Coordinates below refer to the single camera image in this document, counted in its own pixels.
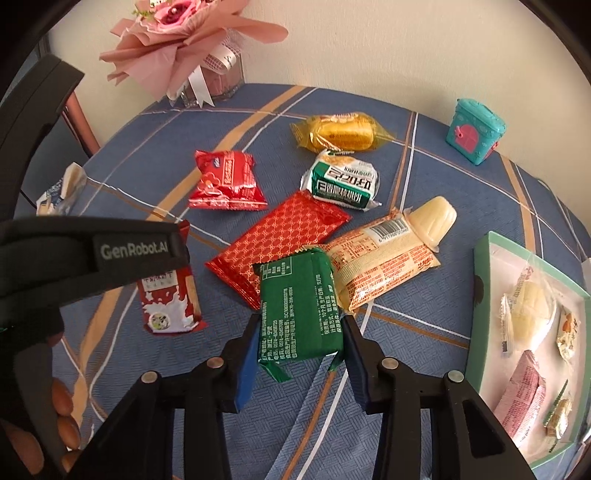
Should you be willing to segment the person's left hand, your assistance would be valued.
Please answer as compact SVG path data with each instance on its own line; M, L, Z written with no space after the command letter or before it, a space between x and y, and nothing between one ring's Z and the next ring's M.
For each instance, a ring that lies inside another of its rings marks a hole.
M53 376L56 333L15 353L1 348L1 477L63 479L80 456L73 395Z

